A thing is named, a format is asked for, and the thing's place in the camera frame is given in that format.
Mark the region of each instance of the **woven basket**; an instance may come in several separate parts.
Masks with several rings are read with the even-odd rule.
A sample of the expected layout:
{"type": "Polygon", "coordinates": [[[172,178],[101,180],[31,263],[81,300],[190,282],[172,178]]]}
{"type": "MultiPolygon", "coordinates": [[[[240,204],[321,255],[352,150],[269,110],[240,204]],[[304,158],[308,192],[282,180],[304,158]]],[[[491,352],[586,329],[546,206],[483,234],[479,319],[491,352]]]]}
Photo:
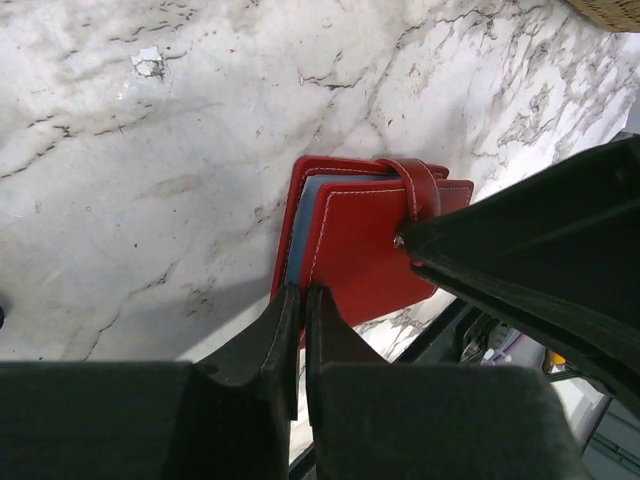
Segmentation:
{"type": "Polygon", "coordinates": [[[568,0],[610,32],[640,32],[640,0],[568,0]]]}

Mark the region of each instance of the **wallet strap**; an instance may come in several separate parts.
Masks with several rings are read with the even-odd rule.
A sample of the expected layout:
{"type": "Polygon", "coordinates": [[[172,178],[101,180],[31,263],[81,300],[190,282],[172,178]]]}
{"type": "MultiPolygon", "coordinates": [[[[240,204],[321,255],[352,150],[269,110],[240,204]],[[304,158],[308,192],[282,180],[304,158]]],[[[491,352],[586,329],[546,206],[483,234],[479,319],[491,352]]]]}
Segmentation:
{"type": "Polygon", "coordinates": [[[409,212],[414,222],[440,215],[440,193],[436,179],[425,163],[417,158],[392,160],[380,158],[376,163],[393,168],[407,190],[409,212]]]}

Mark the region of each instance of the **marble surface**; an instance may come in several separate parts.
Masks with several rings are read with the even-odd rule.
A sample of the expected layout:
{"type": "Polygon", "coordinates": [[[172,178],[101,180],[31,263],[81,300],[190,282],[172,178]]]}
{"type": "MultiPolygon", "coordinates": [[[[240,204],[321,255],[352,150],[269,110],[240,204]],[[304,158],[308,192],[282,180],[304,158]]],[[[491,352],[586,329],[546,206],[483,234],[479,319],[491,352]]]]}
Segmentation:
{"type": "MultiPolygon", "coordinates": [[[[11,360],[201,358],[265,305],[298,156],[417,156],[477,200],[609,140],[639,79],[638,37],[561,0],[5,0],[0,25],[11,360]]],[[[392,358],[447,301],[360,331],[392,358]]]]}

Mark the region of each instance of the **marble table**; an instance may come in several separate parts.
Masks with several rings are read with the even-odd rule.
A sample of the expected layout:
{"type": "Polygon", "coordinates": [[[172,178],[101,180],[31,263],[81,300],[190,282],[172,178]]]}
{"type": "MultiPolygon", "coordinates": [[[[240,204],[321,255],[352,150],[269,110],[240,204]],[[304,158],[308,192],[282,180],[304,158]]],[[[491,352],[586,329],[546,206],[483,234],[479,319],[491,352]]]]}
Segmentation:
{"type": "MultiPolygon", "coordinates": [[[[477,200],[609,140],[639,79],[638,37],[562,0],[5,0],[0,25],[3,360],[198,359],[265,306],[300,155],[416,156],[477,200]]],[[[360,331],[391,358],[448,301],[360,331]]]]}

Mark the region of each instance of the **red wallet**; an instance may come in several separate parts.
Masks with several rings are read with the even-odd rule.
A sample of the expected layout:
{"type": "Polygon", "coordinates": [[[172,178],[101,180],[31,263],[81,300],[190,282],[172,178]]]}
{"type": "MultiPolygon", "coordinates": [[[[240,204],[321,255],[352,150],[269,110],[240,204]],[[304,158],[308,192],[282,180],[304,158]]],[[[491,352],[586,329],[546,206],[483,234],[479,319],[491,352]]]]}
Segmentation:
{"type": "Polygon", "coordinates": [[[317,175],[348,177],[317,190],[297,282],[301,290],[311,284],[329,287],[351,326],[431,297],[437,287],[411,271],[397,235],[408,222],[467,206],[473,183],[449,180],[447,168],[414,158],[364,161],[316,156],[298,159],[293,168],[272,297],[285,280],[305,182],[317,175]],[[366,181],[358,181],[358,176],[366,181]]]}

